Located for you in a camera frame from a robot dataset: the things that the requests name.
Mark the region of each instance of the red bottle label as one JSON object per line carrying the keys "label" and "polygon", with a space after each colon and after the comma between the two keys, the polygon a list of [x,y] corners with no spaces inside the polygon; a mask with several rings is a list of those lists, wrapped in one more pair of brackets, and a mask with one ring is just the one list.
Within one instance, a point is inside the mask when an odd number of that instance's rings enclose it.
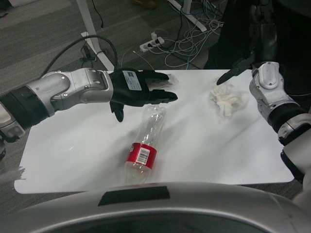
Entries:
{"label": "red bottle label", "polygon": [[156,158],[156,149],[142,143],[133,143],[128,162],[139,163],[152,169]]}

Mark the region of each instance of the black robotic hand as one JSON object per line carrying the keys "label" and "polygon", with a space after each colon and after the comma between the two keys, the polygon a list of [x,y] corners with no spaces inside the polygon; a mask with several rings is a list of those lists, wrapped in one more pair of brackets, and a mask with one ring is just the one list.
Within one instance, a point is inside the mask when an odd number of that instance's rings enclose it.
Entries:
{"label": "black robotic hand", "polygon": [[168,103],[177,100],[177,95],[164,90],[150,91],[148,85],[168,81],[166,74],[153,70],[137,71],[123,68],[111,74],[113,95],[110,101],[111,112],[119,122],[123,121],[124,105],[142,107],[145,104]]}

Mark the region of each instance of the robotic arm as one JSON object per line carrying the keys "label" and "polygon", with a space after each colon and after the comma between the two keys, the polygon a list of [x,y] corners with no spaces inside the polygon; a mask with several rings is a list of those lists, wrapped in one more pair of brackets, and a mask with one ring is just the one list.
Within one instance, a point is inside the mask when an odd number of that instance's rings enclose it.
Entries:
{"label": "robotic arm", "polygon": [[304,188],[311,189],[311,114],[284,91],[279,63],[274,62],[277,34],[273,12],[271,0],[260,0],[259,5],[250,8],[249,57],[233,64],[217,84],[252,68],[250,92],[258,103],[259,112],[284,145],[281,158],[293,176],[304,183]]}
{"label": "robotic arm", "polygon": [[177,100],[172,92],[149,91],[148,84],[168,79],[152,70],[128,68],[111,74],[90,68],[50,72],[0,97],[0,159],[5,155],[4,141],[19,140],[27,128],[79,103],[110,102],[111,111],[122,122],[124,105],[142,107]]}

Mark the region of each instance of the power strip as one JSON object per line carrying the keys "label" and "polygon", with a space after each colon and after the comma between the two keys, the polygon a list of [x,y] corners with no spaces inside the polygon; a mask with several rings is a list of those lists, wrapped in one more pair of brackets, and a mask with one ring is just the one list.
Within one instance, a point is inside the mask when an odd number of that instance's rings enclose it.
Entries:
{"label": "power strip", "polygon": [[142,52],[147,52],[149,50],[152,50],[154,49],[154,47],[158,47],[160,45],[163,45],[164,44],[164,39],[162,37],[158,37],[157,40],[159,41],[159,43],[156,43],[156,40],[151,40],[151,41],[148,41],[142,45],[139,46],[140,48],[140,51]]}

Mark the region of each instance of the plug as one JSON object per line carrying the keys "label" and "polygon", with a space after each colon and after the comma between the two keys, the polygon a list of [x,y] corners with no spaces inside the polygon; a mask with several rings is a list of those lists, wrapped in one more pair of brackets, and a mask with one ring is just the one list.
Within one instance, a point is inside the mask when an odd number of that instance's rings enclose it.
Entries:
{"label": "plug", "polygon": [[155,32],[151,33],[151,39],[156,40],[157,39],[157,35]]}

